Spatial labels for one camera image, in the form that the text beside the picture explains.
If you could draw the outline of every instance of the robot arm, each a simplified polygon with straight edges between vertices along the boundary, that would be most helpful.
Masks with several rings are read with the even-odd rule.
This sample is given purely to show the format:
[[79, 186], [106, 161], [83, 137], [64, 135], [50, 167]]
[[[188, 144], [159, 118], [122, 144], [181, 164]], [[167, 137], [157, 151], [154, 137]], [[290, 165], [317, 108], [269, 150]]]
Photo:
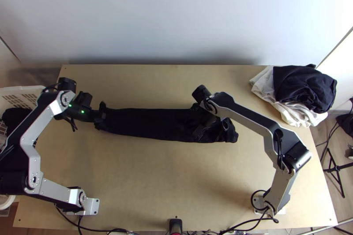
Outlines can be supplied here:
[[58, 91], [43, 92], [37, 107], [7, 138], [0, 153], [0, 194], [27, 195], [53, 202], [68, 214], [96, 215], [99, 199], [88, 198], [80, 187], [64, 187], [45, 179], [41, 157], [33, 147], [50, 120], [64, 112], [74, 98], [75, 89], [67, 88], [67, 84], [61, 84]]
[[266, 207], [276, 215], [290, 200], [290, 188], [298, 171], [310, 160], [311, 153], [297, 134], [277, 122], [234, 102], [227, 93], [211, 94], [199, 86], [192, 94], [199, 105], [222, 118], [229, 117], [263, 136], [265, 152], [276, 169], [271, 188], [257, 201], [258, 213]]
[[[99, 199], [88, 198], [80, 187], [64, 187], [43, 178], [39, 156], [33, 142], [50, 120], [78, 119], [92, 122], [99, 118], [99, 111], [91, 110], [92, 96], [80, 93], [74, 100], [76, 83], [60, 78], [58, 90], [43, 92], [37, 107], [7, 138], [0, 152], [0, 194], [23, 194], [53, 202], [67, 214], [96, 215]], [[199, 86], [192, 94], [198, 104], [219, 118], [229, 117], [264, 137], [265, 152], [276, 169], [271, 188], [260, 197], [258, 208], [267, 207], [276, 215], [290, 199], [289, 191], [298, 171], [309, 161], [311, 153], [297, 134], [281, 127], [275, 121], [236, 104], [227, 93], [211, 93]]]

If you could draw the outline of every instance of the wooden floor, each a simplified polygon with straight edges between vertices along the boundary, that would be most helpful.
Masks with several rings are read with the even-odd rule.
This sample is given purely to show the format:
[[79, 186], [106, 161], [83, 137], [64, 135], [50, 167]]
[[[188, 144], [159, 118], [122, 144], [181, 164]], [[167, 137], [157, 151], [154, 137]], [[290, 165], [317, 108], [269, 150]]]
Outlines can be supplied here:
[[[328, 118], [317, 127], [312, 127], [311, 132], [315, 144], [322, 143], [326, 140], [326, 136], [330, 129], [334, 126], [335, 119]], [[347, 135], [341, 128], [338, 128], [332, 136], [329, 148], [335, 158], [337, 165], [343, 165], [352, 160], [345, 158], [345, 151], [348, 149], [347, 145], [353, 145], [353, 139]], [[319, 155], [323, 150], [324, 145], [317, 148]], [[326, 156], [324, 160], [324, 167], [328, 166], [329, 157]], [[327, 185], [330, 190], [331, 198], [336, 211], [338, 221], [353, 217], [353, 167], [344, 169], [340, 172], [343, 182], [343, 188], [346, 198], [342, 198], [338, 190], [338, 185], [330, 175], [326, 176]], [[0, 217], [0, 234], [1, 235], [78, 235], [77, 230], [74, 231], [59, 231], [59, 230], [43, 230], [43, 229], [26, 229], [26, 228], [12, 228], [12, 222], [15, 217], [16, 207], [12, 207], [10, 217]], [[347, 231], [353, 232], [353, 222], [340, 226]], [[277, 230], [256, 230], [250, 232], [252, 234], [268, 233], [269, 235], [297, 235], [309, 231], [309, 228], [297, 229], [277, 229]], [[98, 235], [99, 233], [83, 231], [83, 235]], [[164, 232], [140, 232], [141, 235], [165, 235]], [[343, 234], [337, 230], [329, 229], [317, 233], [319, 235], [340, 235]]]

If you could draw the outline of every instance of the black cable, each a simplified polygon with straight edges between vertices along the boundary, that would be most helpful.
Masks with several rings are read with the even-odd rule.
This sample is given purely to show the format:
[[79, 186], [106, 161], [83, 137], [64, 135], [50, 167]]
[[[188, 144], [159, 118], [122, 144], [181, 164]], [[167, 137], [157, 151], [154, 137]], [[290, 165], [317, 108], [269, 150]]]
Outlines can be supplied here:
[[82, 235], [82, 232], [81, 232], [81, 220], [82, 220], [82, 216], [80, 216], [79, 218], [79, 222], [77, 223], [77, 228], [79, 229], [79, 234]]
[[72, 132], [75, 132], [76, 130], [79, 130], [75, 124], [75, 120], [73, 118], [69, 119], [68, 117], [64, 117], [63, 120], [68, 122], [71, 125]]
[[265, 206], [264, 208], [261, 208], [261, 209], [259, 209], [259, 208], [257, 208], [257, 207], [255, 207], [255, 205], [254, 205], [254, 196], [258, 193], [258, 192], [266, 192], [265, 190], [257, 190], [257, 191], [255, 191], [254, 193], [252, 193], [252, 195], [251, 195], [251, 197], [250, 197], [250, 202], [251, 202], [251, 205], [252, 205], [252, 207], [253, 208], [255, 208], [256, 210], [259, 210], [259, 211], [263, 211], [263, 210], [265, 210], [267, 207]]
[[277, 165], [283, 170], [282, 137], [279, 132], [274, 132], [274, 140], [277, 143]]
[[11, 145], [10, 147], [6, 147], [3, 152], [0, 153], [0, 161], [6, 157], [12, 150], [14, 149], [14, 146]]
[[86, 227], [83, 227], [80, 225], [80, 219], [79, 219], [79, 224], [76, 224], [75, 222], [69, 220], [61, 211], [60, 209], [58, 209], [57, 207], [55, 207], [57, 209], [57, 211], [60, 213], [60, 215], [62, 215], [64, 217], [64, 219], [66, 219], [69, 223], [71, 223], [72, 225], [74, 225], [75, 227], [77, 228], [80, 228], [80, 229], [84, 229], [86, 231], [94, 231], [94, 232], [108, 232], [111, 233], [111, 232], [124, 232], [124, 233], [127, 233], [127, 234], [133, 234], [133, 235], [139, 235], [138, 233], [136, 232], [132, 232], [132, 231], [128, 231], [126, 229], [123, 229], [123, 228], [114, 228], [114, 229], [110, 229], [110, 230], [97, 230], [97, 229], [92, 229], [92, 228], [86, 228]]
[[[352, 100], [350, 99], [350, 101], [351, 101], [351, 103], [352, 103], [352, 107], [351, 107], [350, 112], [348, 113], [348, 115], [350, 115], [350, 114], [352, 113], [352, 110], [353, 110], [353, 99], [352, 99]], [[322, 161], [323, 161], [323, 158], [325, 157], [325, 154], [326, 154], [326, 152], [327, 152], [328, 144], [329, 144], [329, 142], [330, 142], [331, 137], [333, 136], [333, 134], [335, 133], [335, 131], [336, 131], [339, 127], [340, 127], [340, 125], [338, 124], [338, 121], [336, 121], [336, 123], [334, 124], [334, 126], [331, 128], [331, 130], [330, 130], [330, 132], [329, 132], [329, 134], [328, 134], [328, 137], [326, 138], [326, 141], [325, 141], [325, 142], [322, 142], [322, 143], [320, 143], [320, 144], [318, 144], [318, 145], [315, 146], [315, 147], [318, 147], [318, 146], [320, 146], [320, 145], [326, 143], [325, 147], [323, 148], [323, 152], [321, 153], [320, 162], [322, 162]]]
[[49, 89], [55, 89], [57, 90], [57, 88], [55, 86], [57, 86], [59, 83], [56, 83], [56, 84], [52, 84], [52, 85], [49, 85], [47, 87], [45, 87], [41, 92], [42, 93], [45, 93], [46, 90], [49, 90]]
[[[242, 223], [240, 223], [240, 224], [238, 224], [238, 225], [235, 225], [235, 226], [233, 226], [233, 227], [231, 227], [231, 228], [229, 228], [229, 229], [227, 229], [227, 230], [225, 230], [225, 231], [219, 232], [219, 235], [223, 235], [223, 234], [225, 234], [225, 233], [227, 233], [227, 232], [230, 232], [230, 231], [251, 231], [251, 230], [255, 229], [255, 228], [259, 225], [259, 223], [260, 223], [262, 220], [272, 220], [272, 221], [275, 222], [275, 223], [279, 223], [278, 219], [275, 219], [275, 218], [273, 218], [273, 217], [264, 218], [264, 216], [265, 216], [266, 212], [268, 211], [268, 209], [269, 209], [269, 208], [267, 207], [266, 210], [263, 212], [263, 214], [262, 214], [262, 216], [261, 216], [260, 218], [244, 221], [244, 222], [242, 222]], [[246, 229], [246, 230], [237, 229], [237, 227], [239, 227], [239, 226], [242, 226], [242, 225], [244, 225], [244, 224], [247, 224], [247, 223], [250, 223], [250, 222], [254, 222], [254, 221], [257, 221], [257, 223], [255, 224], [255, 226], [253, 226], [253, 227], [250, 228], [250, 229]]]

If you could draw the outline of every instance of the white wall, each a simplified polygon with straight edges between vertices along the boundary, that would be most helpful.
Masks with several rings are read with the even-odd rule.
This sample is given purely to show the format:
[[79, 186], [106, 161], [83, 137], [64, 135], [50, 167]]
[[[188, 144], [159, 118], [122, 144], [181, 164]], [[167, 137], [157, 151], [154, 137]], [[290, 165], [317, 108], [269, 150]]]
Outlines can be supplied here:
[[10, 73], [20, 68], [22, 68], [21, 62], [0, 40], [0, 88], [15, 86]]
[[352, 30], [337, 48], [317, 67], [317, 70], [337, 80], [337, 92], [332, 110], [349, 111], [352, 107], [349, 99], [353, 97]]
[[0, 35], [26, 63], [319, 64], [353, 25], [352, 3], [0, 0]]
[[23, 65], [0, 40], [0, 88], [9, 86], [48, 86], [56, 83], [61, 65]]

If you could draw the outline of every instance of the black fabric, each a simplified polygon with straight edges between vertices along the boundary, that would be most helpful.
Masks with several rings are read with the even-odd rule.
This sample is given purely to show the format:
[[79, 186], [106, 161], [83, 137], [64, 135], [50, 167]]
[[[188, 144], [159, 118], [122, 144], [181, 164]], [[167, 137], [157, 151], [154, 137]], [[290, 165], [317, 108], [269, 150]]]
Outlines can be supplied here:
[[238, 133], [229, 118], [220, 120], [194, 104], [190, 109], [110, 109], [102, 102], [105, 118], [98, 130], [142, 138], [180, 142], [236, 142]]
[[353, 114], [345, 114], [336, 117], [340, 127], [353, 138]]
[[276, 100], [281, 103], [298, 101], [316, 113], [327, 112], [334, 103], [337, 81], [313, 66], [274, 67]]
[[31, 112], [31, 109], [26, 108], [6, 109], [1, 118], [8, 127], [6, 135], [9, 136]]

